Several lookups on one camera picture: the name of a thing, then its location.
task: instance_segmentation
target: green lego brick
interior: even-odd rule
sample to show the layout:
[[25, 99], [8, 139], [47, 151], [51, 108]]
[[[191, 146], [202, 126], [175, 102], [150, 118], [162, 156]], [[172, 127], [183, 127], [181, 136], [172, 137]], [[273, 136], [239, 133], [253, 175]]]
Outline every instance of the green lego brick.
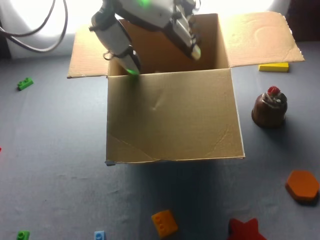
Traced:
[[16, 235], [16, 240], [29, 240], [30, 232], [29, 231], [19, 231]]
[[20, 81], [18, 83], [18, 88], [19, 90], [23, 90], [27, 87], [29, 87], [30, 85], [34, 84], [34, 82], [32, 81], [32, 79], [30, 77], [27, 77], [24, 81]]

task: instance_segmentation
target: white wall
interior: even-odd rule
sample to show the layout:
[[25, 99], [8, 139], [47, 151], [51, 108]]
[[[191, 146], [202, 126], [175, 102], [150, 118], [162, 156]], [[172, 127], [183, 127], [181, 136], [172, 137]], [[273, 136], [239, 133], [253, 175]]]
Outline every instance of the white wall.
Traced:
[[[3, 28], [8, 32], [25, 33], [36, 29], [47, 16], [52, 0], [0, 0], [0, 16]], [[53, 52], [40, 54], [27, 51], [8, 41], [13, 58], [71, 55], [77, 28], [89, 24], [92, 15], [101, 7], [102, 0], [67, 0], [69, 21], [67, 34]], [[219, 13], [231, 15], [248, 12], [274, 11], [285, 15], [290, 0], [202, 0], [200, 14]], [[55, 8], [47, 25], [36, 35], [21, 38], [37, 48], [52, 45], [64, 25], [64, 6], [56, 0]]]

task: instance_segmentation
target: toy block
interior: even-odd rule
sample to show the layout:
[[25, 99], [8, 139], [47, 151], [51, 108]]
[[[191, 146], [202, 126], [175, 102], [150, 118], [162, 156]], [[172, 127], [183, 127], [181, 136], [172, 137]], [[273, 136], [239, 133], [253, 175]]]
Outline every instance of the toy block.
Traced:
[[30, 85], [34, 84], [34, 82], [32, 81], [32, 79], [30, 77], [27, 77], [25, 80], [20, 81], [18, 83], [18, 88], [20, 91], [22, 91], [23, 89], [29, 87]]
[[312, 203], [319, 195], [319, 183], [309, 171], [293, 170], [286, 181], [285, 188], [299, 203]]
[[28, 240], [30, 236], [29, 231], [19, 231], [16, 235], [16, 240]]
[[105, 231], [95, 231], [94, 240], [107, 240]]
[[270, 63], [270, 64], [260, 64], [258, 67], [261, 72], [281, 72], [287, 73], [289, 70], [289, 63], [280, 62], [280, 63]]
[[178, 230], [178, 225], [169, 210], [158, 212], [152, 215], [151, 218], [161, 239]]
[[251, 219], [248, 222], [242, 222], [237, 219], [229, 221], [228, 240], [267, 240], [259, 233], [258, 220]]

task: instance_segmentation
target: red berry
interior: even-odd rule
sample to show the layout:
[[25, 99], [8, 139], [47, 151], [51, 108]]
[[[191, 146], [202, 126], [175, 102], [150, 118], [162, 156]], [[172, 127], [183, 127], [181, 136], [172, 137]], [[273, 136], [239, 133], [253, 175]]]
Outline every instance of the red berry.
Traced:
[[277, 88], [276, 86], [271, 86], [271, 87], [269, 87], [267, 93], [268, 93], [268, 95], [278, 95], [280, 92], [281, 91], [279, 88]]

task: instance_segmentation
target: gray cloth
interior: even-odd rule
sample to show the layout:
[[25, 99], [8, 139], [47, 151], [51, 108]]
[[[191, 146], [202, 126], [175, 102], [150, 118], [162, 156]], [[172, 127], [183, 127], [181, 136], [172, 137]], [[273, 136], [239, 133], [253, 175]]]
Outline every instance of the gray cloth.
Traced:
[[[230, 218], [257, 218], [268, 240], [320, 238], [320, 206], [297, 204], [294, 169], [320, 180], [320, 42], [301, 43], [306, 62], [290, 73], [232, 70], [245, 159], [106, 167], [107, 80], [66, 79], [69, 57], [0, 63], [0, 239], [157, 240], [151, 215], [170, 209], [168, 240], [225, 240]], [[34, 84], [17, 91], [31, 77]], [[256, 97], [276, 85], [286, 125], [251, 120]]]

